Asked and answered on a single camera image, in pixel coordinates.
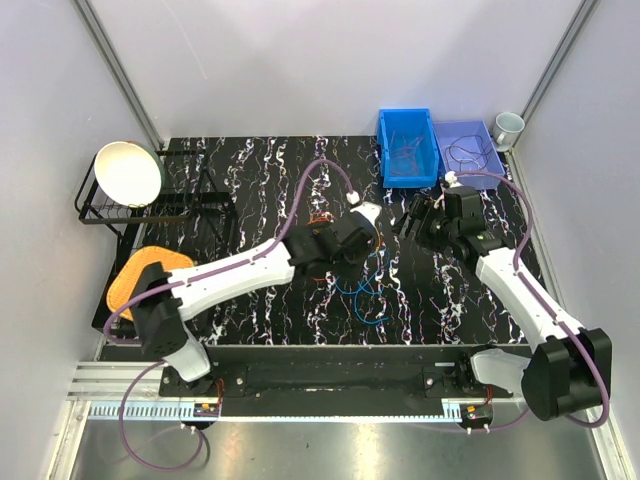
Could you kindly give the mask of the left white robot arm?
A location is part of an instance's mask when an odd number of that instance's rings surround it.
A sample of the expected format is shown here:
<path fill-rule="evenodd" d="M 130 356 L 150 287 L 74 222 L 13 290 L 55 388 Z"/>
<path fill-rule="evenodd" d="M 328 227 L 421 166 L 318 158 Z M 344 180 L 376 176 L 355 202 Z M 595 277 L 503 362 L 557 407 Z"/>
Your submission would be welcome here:
<path fill-rule="evenodd" d="M 377 243 L 375 222 L 350 212 L 333 222 L 296 226 L 281 240 L 197 267 L 167 271 L 154 262 L 143 269 L 131 297 L 142 350 L 172 367 L 190 393 L 206 395 L 216 372 L 188 321 L 228 300 L 298 278 L 357 277 Z"/>

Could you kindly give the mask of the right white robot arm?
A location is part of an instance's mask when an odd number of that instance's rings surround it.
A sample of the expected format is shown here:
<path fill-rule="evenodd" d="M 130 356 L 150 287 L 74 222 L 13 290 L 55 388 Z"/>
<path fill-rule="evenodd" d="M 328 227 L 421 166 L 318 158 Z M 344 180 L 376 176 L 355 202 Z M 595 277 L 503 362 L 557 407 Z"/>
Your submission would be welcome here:
<path fill-rule="evenodd" d="M 460 393 L 472 397 L 495 386 L 521 396 L 543 421 L 573 419 L 595 407 L 601 416 L 590 427 L 608 420 L 611 339 L 568 314 L 520 262 L 513 242 L 488 228 L 477 190 L 451 187 L 439 200 L 418 193 L 393 231 L 432 252 L 452 254 L 497 296 L 531 349 L 529 357 L 497 347 L 465 356 L 453 374 Z"/>

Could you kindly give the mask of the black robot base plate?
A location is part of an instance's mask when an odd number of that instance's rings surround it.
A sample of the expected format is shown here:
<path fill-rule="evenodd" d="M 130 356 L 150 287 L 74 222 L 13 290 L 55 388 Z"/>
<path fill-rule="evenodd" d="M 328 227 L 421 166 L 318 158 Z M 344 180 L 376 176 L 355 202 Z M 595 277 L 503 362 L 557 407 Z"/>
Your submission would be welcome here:
<path fill-rule="evenodd" d="M 199 402 L 222 396 L 226 419 L 458 422 L 466 408 L 491 415 L 523 408 L 514 390 L 475 384 L 465 363 L 475 346 L 219 346 L 211 372 L 188 383 L 162 373 L 163 397 Z"/>

